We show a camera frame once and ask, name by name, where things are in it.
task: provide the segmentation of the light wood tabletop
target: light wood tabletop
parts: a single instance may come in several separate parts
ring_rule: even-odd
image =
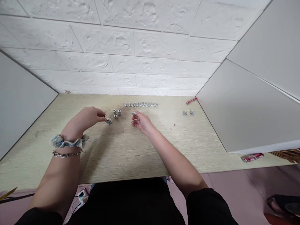
[[[51,160],[49,140],[60,134],[66,123],[84,106],[94,106],[112,119],[97,123],[81,154],[80,184],[168,175],[154,147],[131,126],[131,111],[149,116],[155,127],[195,166],[199,173],[290,165],[287,160],[266,153],[245,163],[241,155],[227,153],[199,103],[186,105],[189,97],[112,96],[59,94],[14,147],[0,161],[0,191],[37,188]],[[125,107],[125,102],[155,102],[153,107]],[[122,110],[118,120],[113,109]],[[195,110],[195,115],[183,111]]]

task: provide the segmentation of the forearm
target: forearm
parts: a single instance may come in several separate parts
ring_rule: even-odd
[[[58,149],[60,154],[79,152],[79,147]],[[80,155],[52,157],[28,209],[58,212],[64,219],[76,194],[79,182]]]
[[[157,129],[148,135],[173,181],[185,198],[193,192],[208,188],[195,167]]]

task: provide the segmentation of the metal nut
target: metal nut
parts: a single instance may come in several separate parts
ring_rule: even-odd
[[[107,118],[107,121],[105,121],[107,123],[107,125],[111,125],[113,123],[113,121],[111,119]]]

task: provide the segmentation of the floor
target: floor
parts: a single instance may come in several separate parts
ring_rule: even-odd
[[[300,196],[300,170],[296,166],[282,166],[202,174],[210,188],[223,196],[232,216],[240,225],[268,225],[263,213],[271,213],[265,200],[274,194]],[[79,185],[89,192],[91,185]],[[171,196],[182,213],[186,224],[186,201],[175,184],[168,181]],[[18,191],[12,196],[34,193],[34,190]],[[13,225],[25,213],[31,197],[0,204],[0,224]],[[66,217],[71,215],[71,208]]]

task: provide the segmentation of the chain bracelet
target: chain bracelet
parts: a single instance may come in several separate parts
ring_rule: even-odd
[[[56,152],[56,149],[52,151],[52,154],[55,156],[55,157],[61,157],[61,158],[67,158],[69,156],[73,156],[73,155],[80,155],[81,153],[83,152],[82,148],[81,148],[81,151],[80,152],[76,152],[76,153],[68,153],[68,154],[58,154]]]

